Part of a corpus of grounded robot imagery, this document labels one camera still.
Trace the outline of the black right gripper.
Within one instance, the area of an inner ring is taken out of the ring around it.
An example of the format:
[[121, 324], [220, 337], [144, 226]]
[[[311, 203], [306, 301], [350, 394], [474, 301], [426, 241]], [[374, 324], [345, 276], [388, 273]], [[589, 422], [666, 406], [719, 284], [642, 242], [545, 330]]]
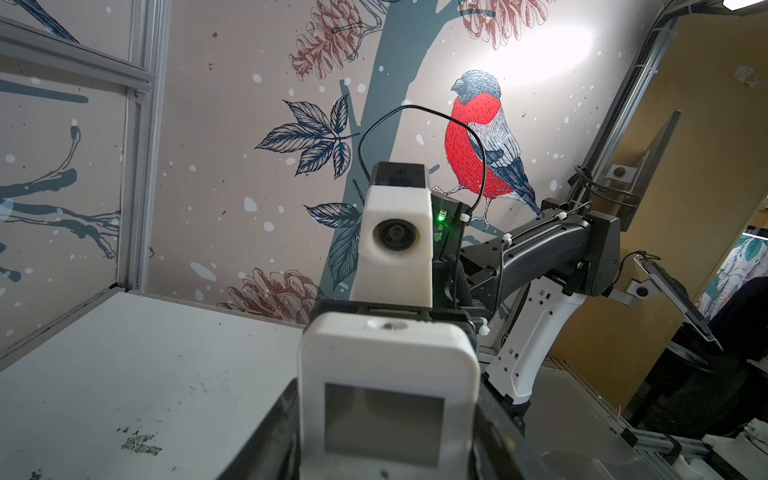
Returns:
[[[390, 300], [362, 302], [323, 298], [313, 307], [311, 319], [316, 320], [331, 312], [359, 314], [387, 320], [453, 324], [469, 336], [487, 334], [489, 314], [481, 302], [471, 295], [466, 269], [461, 260], [461, 236], [464, 232], [461, 217], [470, 213], [470, 207], [447, 197], [434, 197], [432, 212], [435, 220], [432, 308], [397, 304]], [[349, 272], [353, 259], [359, 256], [362, 212], [351, 204], [327, 203], [313, 207], [311, 216], [341, 232], [340, 238], [331, 247], [330, 270], [334, 274]]]

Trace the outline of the white remote control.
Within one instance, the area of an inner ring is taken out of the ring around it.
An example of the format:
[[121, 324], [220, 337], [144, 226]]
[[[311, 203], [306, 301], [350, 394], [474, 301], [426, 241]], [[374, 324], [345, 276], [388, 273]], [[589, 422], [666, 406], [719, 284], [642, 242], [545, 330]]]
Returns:
[[329, 312], [298, 350], [303, 479], [464, 479], [480, 368], [455, 325]]

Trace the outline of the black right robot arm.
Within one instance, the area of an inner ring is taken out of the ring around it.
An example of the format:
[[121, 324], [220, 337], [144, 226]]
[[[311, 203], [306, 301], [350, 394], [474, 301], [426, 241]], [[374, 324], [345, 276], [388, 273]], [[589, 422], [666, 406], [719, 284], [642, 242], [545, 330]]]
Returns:
[[525, 412], [565, 322], [617, 272], [619, 222], [550, 208], [463, 247], [467, 212], [425, 190], [370, 191], [350, 297], [317, 303], [301, 342], [304, 411], [359, 392], [390, 417], [414, 404], [456, 420], [484, 395]]

